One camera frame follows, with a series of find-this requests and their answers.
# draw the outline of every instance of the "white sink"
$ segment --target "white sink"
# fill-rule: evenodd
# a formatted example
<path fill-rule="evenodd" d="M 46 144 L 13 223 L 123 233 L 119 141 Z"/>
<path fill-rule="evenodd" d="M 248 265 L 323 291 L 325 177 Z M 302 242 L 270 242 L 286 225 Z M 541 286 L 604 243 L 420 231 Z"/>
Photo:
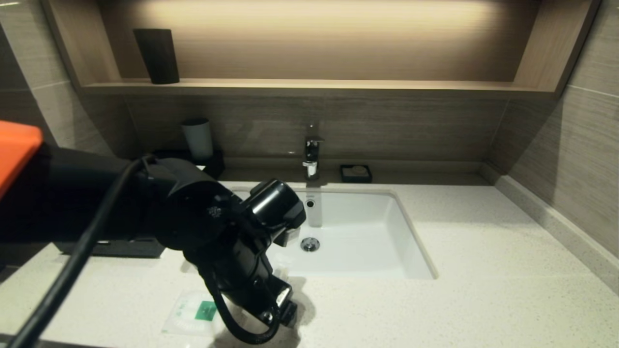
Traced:
<path fill-rule="evenodd" d="M 235 192 L 240 198 L 247 192 Z M 307 220 L 286 248 L 272 245 L 274 269 L 289 276 L 434 279 L 418 240 L 390 194 L 297 192 Z M 318 239 L 316 251 L 301 249 Z"/>

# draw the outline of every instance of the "beige wall tile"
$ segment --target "beige wall tile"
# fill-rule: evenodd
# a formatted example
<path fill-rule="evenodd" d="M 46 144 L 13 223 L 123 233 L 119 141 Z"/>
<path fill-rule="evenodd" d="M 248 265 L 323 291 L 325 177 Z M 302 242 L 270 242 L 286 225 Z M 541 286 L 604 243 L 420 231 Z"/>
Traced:
<path fill-rule="evenodd" d="M 45 142 L 56 144 L 37 101 L 29 90 L 0 92 L 0 120 L 39 127 L 43 131 Z"/>
<path fill-rule="evenodd" d="M 2 90 L 28 90 L 28 84 L 0 26 L 0 91 Z"/>
<path fill-rule="evenodd" d="M 58 146 L 127 158 L 141 152 L 122 97 L 78 97 L 68 82 L 33 94 Z"/>
<path fill-rule="evenodd" d="M 504 100 L 127 97 L 144 147 L 184 148 L 179 124 L 204 116 L 230 157 L 301 157 L 307 126 L 324 158 L 481 160 Z"/>
<path fill-rule="evenodd" d="M 69 79 L 38 0 L 2 6 L 0 23 L 30 88 Z"/>
<path fill-rule="evenodd" d="M 619 96 L 619 0 L 603 0 L 569 82 Z"/>
<path fill-rule="evenodd" d="M 568 87 L 558 102 L 510 101 L 491 161 L 619 251 L 619 98 Z"/>

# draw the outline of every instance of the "countertop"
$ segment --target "countertop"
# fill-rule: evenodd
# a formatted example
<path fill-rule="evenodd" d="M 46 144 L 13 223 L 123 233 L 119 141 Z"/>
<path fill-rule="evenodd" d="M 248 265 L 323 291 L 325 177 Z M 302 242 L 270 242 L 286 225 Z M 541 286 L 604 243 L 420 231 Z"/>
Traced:
<path fill-rule="evenodd" d="M 303 316 L 265 346 L 619 345 L 619 297 L 494 187 L 322 189 L 395 193 L 438 278 L 289 278 Z M 47 246 L 0 285 L 0 333 L 17 332 L 65 260 Z M 91 258 L 42 338 L 103 347 L 245 346 L 226 332 L 215 339 L 162 333 L 180 294 L 205 290 L 197 274 L 181 272 L 183 260 L 172 250 L 160 259 Z"/>

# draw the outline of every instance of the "soap dish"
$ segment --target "soap dish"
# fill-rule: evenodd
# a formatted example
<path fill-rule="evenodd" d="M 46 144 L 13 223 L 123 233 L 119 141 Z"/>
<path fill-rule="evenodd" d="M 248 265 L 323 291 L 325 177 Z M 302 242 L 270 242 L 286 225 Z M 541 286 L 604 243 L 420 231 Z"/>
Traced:
<path fill-rule="evenodd" d="M 371 183 L 372 172 L 367 165 L 343 164 L 340 166 L 343 183 Z"/>

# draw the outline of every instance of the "black vase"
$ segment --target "black vase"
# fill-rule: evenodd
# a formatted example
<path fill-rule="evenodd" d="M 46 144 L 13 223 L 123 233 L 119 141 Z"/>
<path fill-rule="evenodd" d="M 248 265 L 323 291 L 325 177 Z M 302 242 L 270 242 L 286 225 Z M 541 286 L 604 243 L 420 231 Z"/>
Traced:
<path fill-rule="evenodd" d="M 134 29 L 133 35 L 142 53 L 150 81 L 155 85 L 179 82 L 172 30 Z"/>

